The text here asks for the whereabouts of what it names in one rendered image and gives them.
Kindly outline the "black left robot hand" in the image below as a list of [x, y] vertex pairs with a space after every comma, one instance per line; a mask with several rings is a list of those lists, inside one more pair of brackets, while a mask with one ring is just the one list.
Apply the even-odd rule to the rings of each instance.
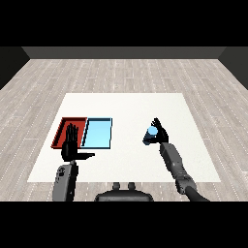
[[78, 153], [78, 127], [70, 123], [66, 129], [66, 138], [62, 144], [61, 156], [64, 162], [87, 160], [94, 153]]

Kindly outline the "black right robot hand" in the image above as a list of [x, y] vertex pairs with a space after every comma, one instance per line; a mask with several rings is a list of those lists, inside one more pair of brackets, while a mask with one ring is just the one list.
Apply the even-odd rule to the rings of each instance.
[[169, 142], [169, 136], [167, 131], [163, 128], [160, 120], [155, 117], [154, 120], [151, 122], [151, 125], [157, 129], [157, 135], [155, 138], [151, 139], [152, 143], [163, 143], [163, 142]]

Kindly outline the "blue can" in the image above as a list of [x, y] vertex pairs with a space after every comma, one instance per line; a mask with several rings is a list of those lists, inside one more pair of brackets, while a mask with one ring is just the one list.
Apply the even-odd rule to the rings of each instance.
[[158, 133], [157, 128], [154, 127], [154, 126], [150, 126], [150, 127], [147, 129], [147, 131], [146, 131], [146, 133], [145, 133], [145, 135], [144, 135], [144, 137], [143, 137], [143, 141], [142, 141], [142, 142], [143, 142], [145, 145], [149, 145], [150, 142], [147, 141], [147, 139], [155, 138], [156, 135], [157, 135], [157, 133]]

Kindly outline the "red shallow open box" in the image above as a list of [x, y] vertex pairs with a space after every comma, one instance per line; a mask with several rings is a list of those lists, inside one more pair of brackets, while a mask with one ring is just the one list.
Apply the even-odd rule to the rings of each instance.
[[60, 121], [56, 134], [54, 136], [51, 148], [61, 149], [62, 144], [66, 139], [67, 127], [73, 124], [77, 127], [77, 148], [81, 149], [81, 140], [86, 125], [86, 117], [63, 117]]

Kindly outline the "light blue shallow open box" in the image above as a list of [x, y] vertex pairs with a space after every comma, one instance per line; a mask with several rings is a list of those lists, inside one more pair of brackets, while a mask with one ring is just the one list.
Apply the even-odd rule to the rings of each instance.
[[110, 149], [112, 119], [89, 117], [86, 122], [80, 147], [82, 149]]

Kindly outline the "dark grey robot body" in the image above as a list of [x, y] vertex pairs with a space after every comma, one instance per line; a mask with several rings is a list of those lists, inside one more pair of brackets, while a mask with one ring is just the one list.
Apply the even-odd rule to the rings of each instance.
[[150, 194], [138, 191], [134, 182], [128, 183], [127, 190], [120, 189], [120, 183], [114, 182], [112, 189], [98, 194], [95, 202], [153, 202]]

